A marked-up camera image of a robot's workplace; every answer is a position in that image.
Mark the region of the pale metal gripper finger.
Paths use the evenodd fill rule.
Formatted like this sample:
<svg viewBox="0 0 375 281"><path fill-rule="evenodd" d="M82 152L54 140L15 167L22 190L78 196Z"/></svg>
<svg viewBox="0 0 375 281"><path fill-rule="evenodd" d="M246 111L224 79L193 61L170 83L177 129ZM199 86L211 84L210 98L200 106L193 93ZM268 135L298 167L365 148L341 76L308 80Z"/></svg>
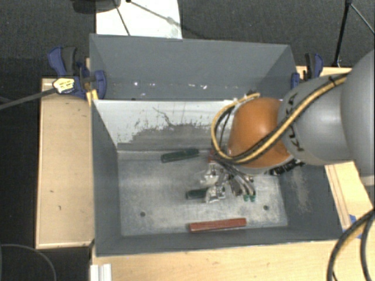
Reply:
<svg viewBox="0 0 375 281"><path fill-rule="evenodd" d="M211 186L206 190L206 203L214 203L226 198L224 186Z"/></svg>
<svg viewBox="0 0 375 281"><path fill-rule="evenodd" d="M213 186L219 179L216 169L208 169L205 171L200 179L200 184L203 186Z"/></svg>

